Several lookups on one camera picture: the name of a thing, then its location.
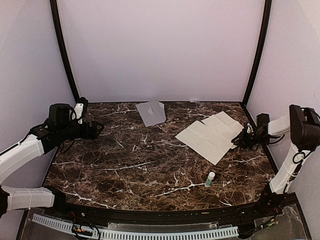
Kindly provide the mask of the beige letter paper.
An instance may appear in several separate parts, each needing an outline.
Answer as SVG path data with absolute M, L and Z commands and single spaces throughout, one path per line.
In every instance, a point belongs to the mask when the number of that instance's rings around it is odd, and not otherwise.
M 231 140 L 198 120 L 182 130 L 175 138 L 213 165 L 217 165 L 233 145 Z

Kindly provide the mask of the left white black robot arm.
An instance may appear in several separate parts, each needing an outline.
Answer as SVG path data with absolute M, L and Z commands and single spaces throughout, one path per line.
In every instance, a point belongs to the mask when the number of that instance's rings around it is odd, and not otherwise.
M 4 181 L 32 160 L 51 152 L 65 141 L 95 140 L 105 126 L 95 120 L 83 120 L 88 108 L 86 98 L 75 107 L 55 103 L 49 107 L 44 123 L 32 127 L 26 136 L 0 154 L 0 214 L 21 209 L 51 208 L 60 218 L 71 213 L 66 195 L 55 187 L 9 187 Z

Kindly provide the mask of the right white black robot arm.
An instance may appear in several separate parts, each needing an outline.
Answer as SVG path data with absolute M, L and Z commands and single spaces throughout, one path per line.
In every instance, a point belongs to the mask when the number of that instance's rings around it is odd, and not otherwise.
M 256 128 L 250 123 L 231 142 L 244 149 L 253 150 L 263 144 L 274 145 L 289 133 L 288 153 L 276 175 L 267 184 L 262 201 L 255 205 L 255 213 L 266 217 L 275 208 L 272 199 L 283 197 L 298 176 L 308 157 L 320 146 L 320 115 L 313 108 L 291 104 L 289 114 L 276 120 L 261 113 L 256 117 Z

